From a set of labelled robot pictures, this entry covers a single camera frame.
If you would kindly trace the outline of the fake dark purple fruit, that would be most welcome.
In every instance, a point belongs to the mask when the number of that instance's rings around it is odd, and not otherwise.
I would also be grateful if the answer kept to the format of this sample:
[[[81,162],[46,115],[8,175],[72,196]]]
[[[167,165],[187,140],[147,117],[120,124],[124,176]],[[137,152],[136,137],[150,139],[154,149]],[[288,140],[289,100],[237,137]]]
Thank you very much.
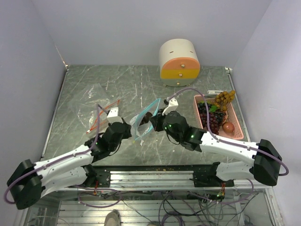
[[[143,119],[142,119],[142,121],[141,121],[141,124],[146,124],[146,123],[148,123],[149,122],[149,120],[150,120],[150,118],[153,116],[153,114],[151,113],[151,112],[147,112],[145,115],[144,115],[144,117],[143,117]]]

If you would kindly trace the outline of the blue zip top bag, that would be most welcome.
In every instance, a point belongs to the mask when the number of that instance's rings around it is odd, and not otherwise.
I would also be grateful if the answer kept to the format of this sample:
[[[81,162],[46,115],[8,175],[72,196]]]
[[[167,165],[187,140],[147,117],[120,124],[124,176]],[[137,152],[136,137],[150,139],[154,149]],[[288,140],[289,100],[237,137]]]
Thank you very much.
[[[131,125],[131,134],[134,141],[143,140],[152,130],[153,125],[150,122],[152,116],[156,116],[159,111],[161,99],[157,98],[151,104],[146,106],[141,112],[136,113],[129,121]]]

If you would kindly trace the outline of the fake dark blue grape bunch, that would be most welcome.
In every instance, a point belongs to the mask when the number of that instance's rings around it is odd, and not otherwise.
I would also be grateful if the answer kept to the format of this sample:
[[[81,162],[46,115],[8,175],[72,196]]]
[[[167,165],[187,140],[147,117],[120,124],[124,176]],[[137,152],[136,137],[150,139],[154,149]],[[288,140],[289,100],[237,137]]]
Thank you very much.
[[[208,105],[208,109],[210,110],[212,104],[207,103],[207,105]],[[197,107],[198,107],[199,114],[207,114],[206,105],[204,101],[197,103]]]

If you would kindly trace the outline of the orange zip top bag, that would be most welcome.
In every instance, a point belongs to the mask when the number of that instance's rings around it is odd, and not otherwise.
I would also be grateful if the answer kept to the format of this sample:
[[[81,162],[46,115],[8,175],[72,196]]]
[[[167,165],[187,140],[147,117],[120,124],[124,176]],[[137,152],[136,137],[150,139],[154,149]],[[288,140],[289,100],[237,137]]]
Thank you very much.
[[[99,130],[108,126],[107,114],[103,109],[109,111],[119,104],[120,99],[110,96],[99,83],[94,83],[75,94],[69,101],[68,107],[84,126],[86,133],[91,134],[97,129],[97,125]]]

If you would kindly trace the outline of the fake purple grape bunch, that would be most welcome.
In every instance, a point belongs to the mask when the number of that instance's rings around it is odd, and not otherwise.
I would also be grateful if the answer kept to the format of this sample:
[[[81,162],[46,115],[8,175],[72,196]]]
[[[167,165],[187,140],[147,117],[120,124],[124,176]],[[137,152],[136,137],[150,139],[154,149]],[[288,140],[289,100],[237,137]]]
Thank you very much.
[[[225,114],[222,112],[209,113],[209,120],[207,120],[207,114],[199,114],[201,123],[204,129],[208,130],[207,121],[209,121],[209,128],[212,133],[219,135],[220,127],[225,118]]]

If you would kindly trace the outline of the fake green vegetable piece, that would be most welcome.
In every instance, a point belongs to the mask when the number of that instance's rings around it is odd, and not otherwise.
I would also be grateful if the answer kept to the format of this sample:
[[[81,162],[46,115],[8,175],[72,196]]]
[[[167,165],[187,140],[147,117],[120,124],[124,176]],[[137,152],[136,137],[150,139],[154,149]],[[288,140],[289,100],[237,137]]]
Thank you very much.
[[[217,109],[218,109],[218,107],[215,106],[215,105],[213,105],[213,106],[210,107],[209,112],[213,113],[213,112],[215,112]]]

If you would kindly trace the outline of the fake brown round fruit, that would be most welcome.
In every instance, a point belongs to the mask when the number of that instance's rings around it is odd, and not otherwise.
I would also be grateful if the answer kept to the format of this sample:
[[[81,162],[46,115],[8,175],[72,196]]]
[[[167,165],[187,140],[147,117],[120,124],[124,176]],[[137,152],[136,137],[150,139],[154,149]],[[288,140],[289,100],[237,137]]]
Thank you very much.
[[[223,123],[222,129],[225,133],[232,134],[235,131],[235,126],[233,125],[233,123],[227,121],[227,122]]]

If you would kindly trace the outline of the fake brown longan bunch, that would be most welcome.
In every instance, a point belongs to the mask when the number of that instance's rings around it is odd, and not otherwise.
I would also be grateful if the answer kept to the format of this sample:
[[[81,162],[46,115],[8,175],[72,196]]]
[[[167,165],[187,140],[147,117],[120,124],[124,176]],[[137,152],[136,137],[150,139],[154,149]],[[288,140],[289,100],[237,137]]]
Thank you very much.
[[[227,111],[227,106],[231,103],[235,98],[235,90],[231,90],[230,92],[222,91],[218,95],[216,95],[214,99],[214,105],[222,112]]]

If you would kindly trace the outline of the pink perforated plastic basket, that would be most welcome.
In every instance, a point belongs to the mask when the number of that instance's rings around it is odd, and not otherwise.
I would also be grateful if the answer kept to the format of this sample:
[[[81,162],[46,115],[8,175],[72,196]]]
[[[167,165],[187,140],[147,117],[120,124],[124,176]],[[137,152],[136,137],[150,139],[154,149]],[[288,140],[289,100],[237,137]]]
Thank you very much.
[[[201,95],[195,95],[193,108],[197,125],[201,129],[207,130],[207,122],[215,135],[242,140],[244,138],[241,126],[231,102],[218,102],[220,98],[206,97],[209,107],[209,117],[206,117],[204,99]]]

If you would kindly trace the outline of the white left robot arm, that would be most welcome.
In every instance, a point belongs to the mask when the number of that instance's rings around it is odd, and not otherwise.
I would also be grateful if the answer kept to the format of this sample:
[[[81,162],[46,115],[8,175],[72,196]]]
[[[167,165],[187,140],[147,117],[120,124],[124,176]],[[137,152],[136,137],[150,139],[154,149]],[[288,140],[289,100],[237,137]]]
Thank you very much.
[[[36,163],[29,159],[22,161],[7,181],[5,202],[24,210],[58,189],[75,185],[91,187],[96,175],[87,166],[116,151],[123,139],[132,136],[130,130],[126,122],[114,122],[105,132],[70,152]]]

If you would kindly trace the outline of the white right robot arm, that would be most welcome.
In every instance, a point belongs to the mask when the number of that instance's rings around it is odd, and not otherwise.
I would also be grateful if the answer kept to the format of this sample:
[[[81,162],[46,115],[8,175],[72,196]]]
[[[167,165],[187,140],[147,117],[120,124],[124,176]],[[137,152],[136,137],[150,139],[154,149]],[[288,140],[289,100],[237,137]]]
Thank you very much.
[[[156,132],[166,132],[168,138],[187,150],[222,154],[237,160],[233,163],[212,164],[213,171],[207,175],[208,183],[212,186],[245,178],[255,179],[267,186],[277,184],[282,160],[268,140],[254,143],[216,136],[190,126],[185,117],[176,111],[152,116],[149,121]]]

